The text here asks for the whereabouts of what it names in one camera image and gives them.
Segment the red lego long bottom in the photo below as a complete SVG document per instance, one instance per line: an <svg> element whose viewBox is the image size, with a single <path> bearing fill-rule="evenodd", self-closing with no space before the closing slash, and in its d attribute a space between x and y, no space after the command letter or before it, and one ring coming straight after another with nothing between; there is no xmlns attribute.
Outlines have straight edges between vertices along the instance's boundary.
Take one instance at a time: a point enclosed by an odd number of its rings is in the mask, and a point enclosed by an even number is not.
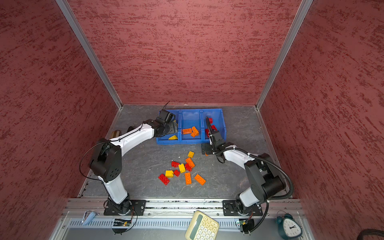
<svg viewBox="0 0 384 240"><path fill-rule="evenodd" d="M161 174L159 176L159 180L164 184L164 185L168 185L170 180L164 175L164 174Z"/></svg>

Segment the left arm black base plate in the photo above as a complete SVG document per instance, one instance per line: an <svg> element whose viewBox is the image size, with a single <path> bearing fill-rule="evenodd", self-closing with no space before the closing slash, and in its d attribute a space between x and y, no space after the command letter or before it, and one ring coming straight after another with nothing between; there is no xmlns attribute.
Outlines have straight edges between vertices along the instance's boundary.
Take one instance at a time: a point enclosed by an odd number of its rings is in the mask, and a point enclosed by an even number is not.
<svg viewBox="0 0 384 240"><path fill-rule="evenodd" d="M142 216L146 208L146 200L124 200L120 204L116 204L112 199L108 198L104 204L104 216Z"/></svg>

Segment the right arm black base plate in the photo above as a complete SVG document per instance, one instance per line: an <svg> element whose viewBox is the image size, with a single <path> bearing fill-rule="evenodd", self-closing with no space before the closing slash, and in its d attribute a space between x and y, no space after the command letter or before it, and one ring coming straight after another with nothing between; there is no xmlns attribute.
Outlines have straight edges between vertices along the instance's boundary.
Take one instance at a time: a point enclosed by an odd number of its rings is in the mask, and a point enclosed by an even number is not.
<svg viewBox="0 0 384 240"><path fill-rule="evenodd" d="M240 200L223 200L223 213L224 216L262 216L263 210L257 205L251 205L250 207L245 207Z"/></svg>

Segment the red lego small bottom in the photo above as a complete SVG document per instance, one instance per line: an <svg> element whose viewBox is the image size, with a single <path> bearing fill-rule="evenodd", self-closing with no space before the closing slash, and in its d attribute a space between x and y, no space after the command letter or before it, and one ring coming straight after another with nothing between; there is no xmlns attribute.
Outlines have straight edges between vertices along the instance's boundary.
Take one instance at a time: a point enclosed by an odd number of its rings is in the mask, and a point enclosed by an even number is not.
<svg viewBox="0 0 384 240"><path fill-rule="evenodd" d="M179 171L179 170L174 170L174 175L175 175L175 176L179 177L179 176L180 176L180 174L181 174L181 173L180 173L180 171Z"/></svg>

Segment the dark green alarm clock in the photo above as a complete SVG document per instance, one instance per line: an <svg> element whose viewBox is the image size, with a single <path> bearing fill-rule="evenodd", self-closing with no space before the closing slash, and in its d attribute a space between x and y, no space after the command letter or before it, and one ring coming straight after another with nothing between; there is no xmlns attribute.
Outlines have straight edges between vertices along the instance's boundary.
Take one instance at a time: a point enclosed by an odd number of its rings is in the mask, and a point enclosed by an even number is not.
<svg viewBox="0 0 384 240"><path fill-rule="evenodd" d="M278 216L276 218L278 233L284 240L292 240L302 236L302 227L294 220L290 214Z"/></svg>

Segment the plaid brown glasses case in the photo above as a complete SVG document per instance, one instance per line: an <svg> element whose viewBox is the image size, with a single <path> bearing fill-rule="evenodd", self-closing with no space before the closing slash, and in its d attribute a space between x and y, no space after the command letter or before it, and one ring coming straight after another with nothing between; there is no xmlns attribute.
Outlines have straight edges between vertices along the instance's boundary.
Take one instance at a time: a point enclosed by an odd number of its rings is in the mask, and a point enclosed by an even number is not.
<svg viewBox="0 0 384 240"><path fill-rule="evenodd" d="M120 137L121 135L122 135L122 132L120 130L115 130L110 134L109 139L117 138L117 137Z"/></svg>

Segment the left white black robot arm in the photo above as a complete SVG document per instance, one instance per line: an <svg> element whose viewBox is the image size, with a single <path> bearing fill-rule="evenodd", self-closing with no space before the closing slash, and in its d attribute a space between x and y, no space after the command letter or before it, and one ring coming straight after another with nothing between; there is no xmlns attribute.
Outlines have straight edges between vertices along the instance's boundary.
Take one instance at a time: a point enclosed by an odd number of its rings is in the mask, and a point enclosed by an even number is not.
<svg viewBox="0 0 384 240"><path fill-rule="evenodd" d="M143 121L139 127L129 130L124 135L110 140L100 139L97 142L90 161L90 169L103 183L109 195L108 210L121 216L133 211L129 194L121 179L123 156L144 141L177 132L176 115L162 109L155 120Z"/></svg>

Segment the blue three-compartment bin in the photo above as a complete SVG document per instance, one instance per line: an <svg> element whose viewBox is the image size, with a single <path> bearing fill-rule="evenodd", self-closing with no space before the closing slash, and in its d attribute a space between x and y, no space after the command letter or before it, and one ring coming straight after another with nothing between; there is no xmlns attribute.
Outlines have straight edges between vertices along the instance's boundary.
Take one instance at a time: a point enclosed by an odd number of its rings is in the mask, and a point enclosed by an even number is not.
<svg viewBox="0 0 384 240"><path fill-rule="evenodd" d="M176 134L165 135L164 137L156 138L158 145L186 145L186 144L203 144L209 143L207 135L206 117L213 119L211 125L213 129L218 130L224 140L227 139L227 127L224 119L224 112L222 109L176 109L169 110L169 112L176 115L176 122L178 124L178 132ZM193 138L191 134L183 135L183 129L196 127L200 133L199 136ZM178 140L168 140L169 137L177 135Z"/></svg>

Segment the cream calculator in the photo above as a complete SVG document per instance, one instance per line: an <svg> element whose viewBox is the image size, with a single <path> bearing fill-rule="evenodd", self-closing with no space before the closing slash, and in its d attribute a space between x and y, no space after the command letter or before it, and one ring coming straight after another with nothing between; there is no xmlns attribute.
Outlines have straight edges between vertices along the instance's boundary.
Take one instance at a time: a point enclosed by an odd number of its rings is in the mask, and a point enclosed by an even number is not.
<svg viewBox="0 0 384 240"><path fill-rule="evenodd" d="M185 233L186 240L215 240L219 223L201 211L195 211Z"/></svg>

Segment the yellow lego centre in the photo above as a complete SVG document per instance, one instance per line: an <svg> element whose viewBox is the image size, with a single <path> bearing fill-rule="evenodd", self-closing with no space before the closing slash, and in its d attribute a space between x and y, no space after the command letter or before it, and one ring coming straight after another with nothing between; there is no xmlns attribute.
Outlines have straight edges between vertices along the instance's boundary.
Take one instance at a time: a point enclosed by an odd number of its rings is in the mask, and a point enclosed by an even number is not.
<svg viewBox="0 0 384 240"><path fill-rule="evenodd" d="M185 168L184 164L180 164L178 167L179 167L180 173L185 173L186 172L186 168Z"/></svg>

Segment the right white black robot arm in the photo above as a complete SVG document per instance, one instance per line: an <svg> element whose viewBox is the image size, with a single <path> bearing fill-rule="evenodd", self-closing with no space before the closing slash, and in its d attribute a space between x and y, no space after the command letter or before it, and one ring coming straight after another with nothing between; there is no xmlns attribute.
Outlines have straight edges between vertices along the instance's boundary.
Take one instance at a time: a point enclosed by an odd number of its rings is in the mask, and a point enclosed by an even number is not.
<svg viewBox="0 0 384 240"><path fill-rule="evenodd" d="M206 130L210 139L209 151L222 164L232 162L246 171L250 187L236 196L235 210L247 215L254 206L268 200L287 199L293 195L292 180L268 154L253 155L232 143L226 143L218 130Z"/></svg>

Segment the yellow lego long slanted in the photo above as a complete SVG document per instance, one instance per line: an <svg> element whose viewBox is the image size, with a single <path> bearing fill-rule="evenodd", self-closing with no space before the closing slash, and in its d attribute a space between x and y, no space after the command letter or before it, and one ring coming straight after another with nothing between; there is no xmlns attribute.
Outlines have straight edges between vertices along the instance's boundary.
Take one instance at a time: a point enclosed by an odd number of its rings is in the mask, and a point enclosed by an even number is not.
<svg viewBox="0 0 384 240"><path fill-rule="evenodd" d="M171 141L178 140L178 136L177 135L173 135L173 136L169 137L168 140L171 140Z"/></svg>

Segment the yellow lego lower middle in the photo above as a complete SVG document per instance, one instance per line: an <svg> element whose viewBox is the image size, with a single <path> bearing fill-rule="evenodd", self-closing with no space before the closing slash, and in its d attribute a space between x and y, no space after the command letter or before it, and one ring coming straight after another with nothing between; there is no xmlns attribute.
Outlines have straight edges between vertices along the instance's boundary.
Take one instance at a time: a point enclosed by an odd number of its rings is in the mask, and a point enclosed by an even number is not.
<svg viewBox="0 0 384 240"><path fill-rule="evenodd" d="M172 171L172 170L167 170L167 171L165 172L165 176L166 176L167 178L173 178L173 177L174 177L174 171Z"/></svg>

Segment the small clear plastic piece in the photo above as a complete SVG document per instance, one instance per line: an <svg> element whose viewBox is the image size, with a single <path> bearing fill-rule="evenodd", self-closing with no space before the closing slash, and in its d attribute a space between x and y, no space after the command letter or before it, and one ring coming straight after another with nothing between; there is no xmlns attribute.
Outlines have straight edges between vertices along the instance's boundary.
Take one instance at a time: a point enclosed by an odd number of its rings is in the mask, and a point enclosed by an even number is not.
<svg viewBox="0 0 384 240"><path fill-rule="evenodd" d="M89 223L93 221L93 219L96 216L99 216L100 214L96 211L85 211L82 219L82 226L87 226Z"/></svg>

